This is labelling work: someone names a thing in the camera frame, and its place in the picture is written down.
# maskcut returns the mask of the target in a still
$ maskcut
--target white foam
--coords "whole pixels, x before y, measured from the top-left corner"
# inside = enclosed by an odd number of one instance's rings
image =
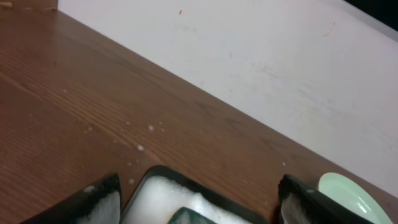
[[[201,194],[165,177],[156,176],[146,180],[122,224],[165,224],[181,207],[190,208],[217,224],[249,223],[213,205]]]

